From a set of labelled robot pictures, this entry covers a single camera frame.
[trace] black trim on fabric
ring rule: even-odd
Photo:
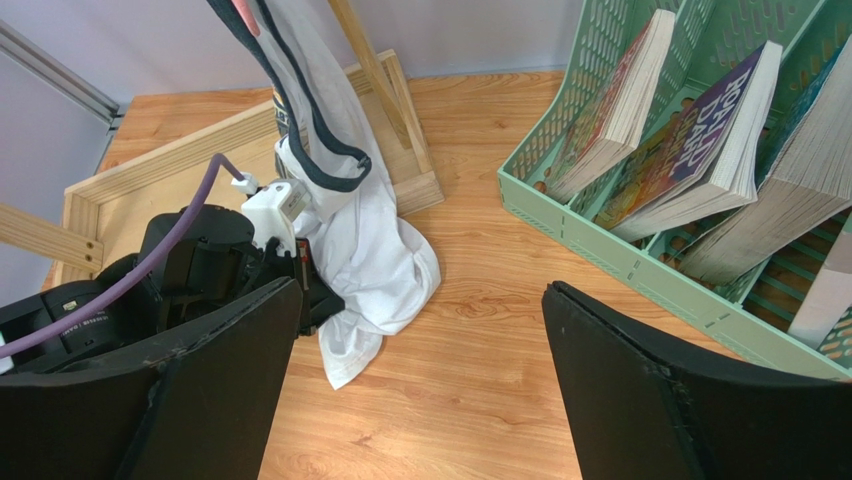
[[[372,160],[363,150],[344,144],[336,136],[334,136],[333,133],[331,133],[328,125],[325,123],[322,112],[317,106],[316,99],[305,80],[304,74],[298,63],[296,63],[292,50],[290,50],[289,46],[284,42],[283,38],[281,38],[281,34],[278,32],[275,22],[272,19],[272,15],[266,7],[266,3],[263,0],[258,0],[261,16],[263,21],[267,24],[267,28],[269,28],[272,33],[273,39],[278,44],[279,48],[284,51],[285,56],[287,56],[287,60],[290,62],[296,73],[299,86],[308,98],[308,102],[311,105],[311,116],[314,120],[317,137],[330,152],[337,155],[351,156],[358,160],[358,168],[361,169],[361,173],[358,177],[342,178],[329,175],[322,171],[322,169],[308,156],[307,152],[305,152],[304,146],[302,145],[301,138],[299,136],[298,121],[296,120],[296,115],[293,112],[293,107],[290,105],[290,99],[287,96],[287,92],[284,90],[284,85],[275,73],[272,63],[266,57],[266,54],[264,54],[257,39],[251,34],[251,32],[249,32],[231,0],[207,0],[207,3],[219,19],[222,20],[225,26],[228,27],[231,34],[233,34],[234,37],[236,37],[236,39],[249,50],[252,56],[255,57],[255,59],[260,63],[260,66],[266,72],[267,76],[269,76],[270,80],[272,80],[275,90],[281,96],[283,107],[287,115],[290,117],[289,134],[287,136],[289,138],[290,148],[293,152],[293,156],[299,162],[299,165],[301,165],[305,170],[305,174],[307,174],[308,178],[317,186],[326,190],[348,193],[357,189],[364,178],[366,178],[372,170]]]

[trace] garment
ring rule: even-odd
[[[396,197],[366,114],[309,21],[304,0],[251,0],[254,38],[230,0],[208,0],[270,76],[288,115],[275,152],[307,185],[312,204],[294,222],[311,241],[320,275],[346,309],[319,330],[326,375],[337,389],[376,356],[384,335],[408,325],[440,283],[429,243],[397,217]],[[300,139],[307,131],[310,155]]]

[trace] white cloth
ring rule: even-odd
[[[313,184],[289,143],[275,148],[290,174],[304,181],[312,205],[294,224],[308,238],[322,278],[346,302],[343,312],[319,329],[328,380],[338,389],[366,368],[384,335],[394,335],[423,308],[441,281],[438,259],[425,238],[397,218],[396,196],[367,116],[343,70],[300,12],[304,0],[267,0],[274,24],[293,51],[329,129],[344,143],[372,158],[361,186],[341,193]],[[251,8],[261,29],[258,43],[284,85],[298,125],[307,127],[311,158],[337,177],[357,177],[357,161],[335,155],[318,140],[310,104],[292,66],[263,22],[256,0]]]

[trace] green plastic basket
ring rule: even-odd
[[[765,40],[784,46],[770,115],[777,118],[843,44],[852,22],[848,0],[586,0],[559,93],[498,171],[504,207],[755,364],[813,377],[852,378],[852,370],[743,308],[744,303],[757,302],[792,318],[793,312],[755,294],[756,286],[777,283],[762,275],[767,265],[779,265],[776,260],[783,260],[781,267],[806,281],[813,280],[813,271],[773,257],[736,282],[711,291],[658,260],[661,253],[676,255],[670,245],[673,237],[688,238],[682,229],[657,234],[644,248],[637,248],[591,222],[617,182],[620,167],[567,205],[532,188],[543,179],[574,115],[601,86],[657,8],[677,12],[677,23],[645,125],[646,135],[678,111],[682,99],[695,98]],[[832,238],[824,231],[814,234]],[[822,255],[810,253],[815,258]],[[807,290],[800,282],[783,287],[799,297]]]

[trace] wooden table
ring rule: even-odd
[[[261,478],[580,478],[541,315],[541,295],[553,280],[733,356],[503,210],[496,170],[561,78],[410,82],[447,201],[407,220],[432,243],[443,284],[340,391],[325,378],[316,337],[296,342]],[[102,168],[269,95],[261,89],[137,97]]]

